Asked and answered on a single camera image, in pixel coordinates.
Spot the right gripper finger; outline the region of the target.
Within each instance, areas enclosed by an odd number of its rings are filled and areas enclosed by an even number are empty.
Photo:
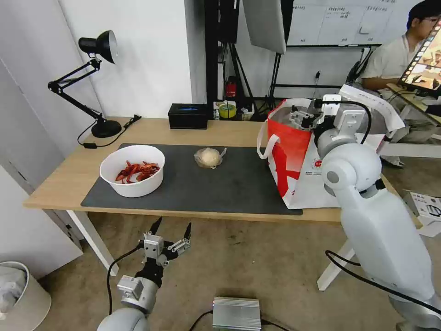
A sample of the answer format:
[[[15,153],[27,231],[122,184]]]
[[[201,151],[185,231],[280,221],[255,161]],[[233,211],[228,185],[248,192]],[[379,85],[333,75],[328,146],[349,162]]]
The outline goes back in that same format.
[[[304,120],[311,118],[311,114],[304,111],[302,107],[297,107],[295,105],[291,106],[291,112],[289,114],[291,120]]]
[[[291,117],[293,126],[302,131],[309,131],[312,125],[312,117]]]

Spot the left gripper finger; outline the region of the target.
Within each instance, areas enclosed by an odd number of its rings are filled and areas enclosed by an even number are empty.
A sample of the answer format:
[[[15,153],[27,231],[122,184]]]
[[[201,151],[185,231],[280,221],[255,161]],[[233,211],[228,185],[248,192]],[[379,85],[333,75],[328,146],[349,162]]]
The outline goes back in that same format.
[[[163,220],[163,217],[160,216],[160,217],[157,219],[157,221],[155,221],[155,222],[151,225],[149,231],[143,233],[143,235],[144,235],[144,237],[143,237],[143,241],[146,241],[146,240],[150,240],[150,241],[162,241],[162,240],[163,240],[163,238],[162,238],[161,236],[156,235],[156,233],[157,233],[157,231],[158,231],[158,229],[159,229],[159,226],[160,226],[162,220]]]
[[[177,242],[173,243],[168,247],[168,253],[170,254],[170,257],[178,257],[179,255],[181,255],[187,249],[190,248],[191,229],[192,229],[192,223],[190,222],[187,225],[183,238],[181,238],[180,240],[178,240]]]

